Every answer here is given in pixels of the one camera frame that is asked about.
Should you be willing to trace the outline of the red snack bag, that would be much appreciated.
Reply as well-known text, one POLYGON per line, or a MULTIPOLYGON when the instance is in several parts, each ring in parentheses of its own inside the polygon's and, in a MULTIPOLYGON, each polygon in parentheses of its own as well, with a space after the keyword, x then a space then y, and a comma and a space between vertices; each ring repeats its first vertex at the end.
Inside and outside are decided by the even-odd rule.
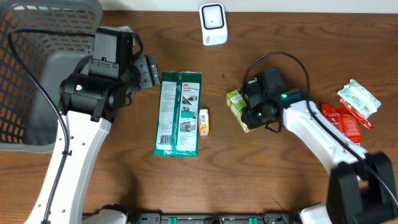
POLYGON ((335 108, 326 103, 321 104, 323 116, 340 132, 357 145, 361 145, 361 133, 358 122, 346 108, 335 108))

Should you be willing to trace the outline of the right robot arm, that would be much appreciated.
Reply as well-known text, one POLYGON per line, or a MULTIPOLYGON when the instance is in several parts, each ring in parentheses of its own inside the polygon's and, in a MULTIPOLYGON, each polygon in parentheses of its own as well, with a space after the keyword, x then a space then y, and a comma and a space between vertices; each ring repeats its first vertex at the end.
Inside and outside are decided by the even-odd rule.
POLYGON ((247 100, 241 120, 249 129, 286 129, 317 157, 329 174, 327 200, 299 211, 300 223, 384 223, 397 218, 392 162, 349 140, 302 90, 289 90, 276 68, 243 81, 247 100))

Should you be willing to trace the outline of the green juice carton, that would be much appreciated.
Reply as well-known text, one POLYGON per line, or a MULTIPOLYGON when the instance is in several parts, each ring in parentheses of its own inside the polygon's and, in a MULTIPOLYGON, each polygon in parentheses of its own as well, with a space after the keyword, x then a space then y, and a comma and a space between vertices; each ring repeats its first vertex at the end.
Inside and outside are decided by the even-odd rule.
POLYGON ((239 125, 242 127, 245 133, 249 133, 250 129, 248 126, 242 122, 243 108, 247 107, 246 102, 238 90, 233 90, 226 94, 226 104, 228 105, 230 111, 238 121, 239 125))

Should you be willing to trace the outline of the orange juice carton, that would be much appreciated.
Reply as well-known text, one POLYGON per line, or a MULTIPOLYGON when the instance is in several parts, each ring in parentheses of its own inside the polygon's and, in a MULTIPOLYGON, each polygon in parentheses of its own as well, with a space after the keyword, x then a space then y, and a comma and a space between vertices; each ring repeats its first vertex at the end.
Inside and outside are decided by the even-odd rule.
POLYGON ((210 130, 209 114, 207 109, 199 112, 199 131, 200 136, 207 136, 210 130))

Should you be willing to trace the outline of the light green tissue pack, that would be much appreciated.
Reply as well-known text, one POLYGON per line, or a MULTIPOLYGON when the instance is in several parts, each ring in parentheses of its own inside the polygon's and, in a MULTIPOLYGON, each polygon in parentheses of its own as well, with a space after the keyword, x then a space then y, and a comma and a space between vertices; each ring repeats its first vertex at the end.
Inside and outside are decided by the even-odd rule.
POLYGON ((381 102, 356 80, 350 80, 337 92, 337 95, 349 103, 365 119, 377 112, 377 109, 381 106, 381 102))

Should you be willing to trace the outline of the green white snack bag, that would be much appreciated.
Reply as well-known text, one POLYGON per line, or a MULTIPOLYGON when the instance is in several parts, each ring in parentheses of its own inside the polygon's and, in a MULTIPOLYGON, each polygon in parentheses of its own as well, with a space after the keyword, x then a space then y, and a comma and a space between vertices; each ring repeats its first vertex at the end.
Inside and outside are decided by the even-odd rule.
POLYGON ((164 72, 154 155, 196 157, 202 73, 164 72))

